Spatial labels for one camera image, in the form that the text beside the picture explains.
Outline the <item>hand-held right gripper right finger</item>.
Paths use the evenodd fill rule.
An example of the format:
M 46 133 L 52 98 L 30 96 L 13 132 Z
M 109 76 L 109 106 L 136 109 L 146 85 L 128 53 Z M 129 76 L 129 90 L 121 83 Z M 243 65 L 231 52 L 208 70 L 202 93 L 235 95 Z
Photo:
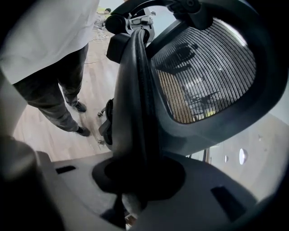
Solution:
M 149 168 L 145 177 L 145 198 L 148 201 L 165 200 L 175 195 L 186 178 L 184 167 L 179 162 L 163 157 Z

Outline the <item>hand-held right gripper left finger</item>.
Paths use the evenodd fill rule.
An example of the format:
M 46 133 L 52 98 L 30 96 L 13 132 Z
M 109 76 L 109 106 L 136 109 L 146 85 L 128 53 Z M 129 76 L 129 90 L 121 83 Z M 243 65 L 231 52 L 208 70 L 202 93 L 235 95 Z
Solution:
M 108 158 L 98 164 L 92 169 L 92 178 L 98 187 L 106 193 L 119 193 L 118 185 L 105 173 L 106 167 L 113 163 L 114 158 Z

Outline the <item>black mesh office chair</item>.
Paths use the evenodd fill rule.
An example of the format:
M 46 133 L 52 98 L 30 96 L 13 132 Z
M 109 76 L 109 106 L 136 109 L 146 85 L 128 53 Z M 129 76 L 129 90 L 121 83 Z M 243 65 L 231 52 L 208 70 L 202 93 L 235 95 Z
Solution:
M 256 200 L 274 195 L 289 160 L 289 125 L 270 115 L 287 67 L 259 14 L 240 0 L 130 0 L 105 21 L 119 63 L 100 127 L 135 172 L 163 152 L 189 155 L 236 139 L 225 168 Z

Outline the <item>person's black shoe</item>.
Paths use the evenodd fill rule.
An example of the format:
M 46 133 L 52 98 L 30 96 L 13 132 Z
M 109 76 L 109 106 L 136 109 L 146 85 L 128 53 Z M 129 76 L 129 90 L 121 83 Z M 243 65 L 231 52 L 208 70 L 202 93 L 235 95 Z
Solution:
M 80 127 L 76 131 L 77 134 L 84 136 L 84 137 L 89 137 L 90 136 L 90 131 L 86 127 Z
M 87 107 L 81 103 L 81 102 L 77 102 L 75 105 L 74 105 L 74 109 L 76 111 L 78 111 L 79 113 L 85 113 L 87 111 Z

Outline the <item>round ceiling lamp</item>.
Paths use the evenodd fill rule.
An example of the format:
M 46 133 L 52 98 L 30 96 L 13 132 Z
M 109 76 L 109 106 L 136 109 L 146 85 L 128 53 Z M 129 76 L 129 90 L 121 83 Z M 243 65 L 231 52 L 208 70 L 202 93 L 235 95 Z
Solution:
M 239 163 L 243 165 L 247 160 L 247 151 L 243 148 L 239 150 Z

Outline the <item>person's dark trousers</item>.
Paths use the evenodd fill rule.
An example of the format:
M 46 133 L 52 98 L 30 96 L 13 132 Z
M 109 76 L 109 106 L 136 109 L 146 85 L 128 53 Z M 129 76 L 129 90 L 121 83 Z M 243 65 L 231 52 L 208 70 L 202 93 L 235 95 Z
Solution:
M 79 102 L 88 45 L 14 84 L 28 105 L 37 108 L 59 129 L 75 133 L 79 124 L 67 106 Z

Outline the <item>person's white shirt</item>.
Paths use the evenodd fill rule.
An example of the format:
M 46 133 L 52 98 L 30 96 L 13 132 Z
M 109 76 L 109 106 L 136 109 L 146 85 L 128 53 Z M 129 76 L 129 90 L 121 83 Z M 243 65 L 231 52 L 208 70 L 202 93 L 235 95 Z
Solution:
M 0 51 L 0 68 L 15 84 L 85 47 L 100 0 L 38 0 L 12 29 Z

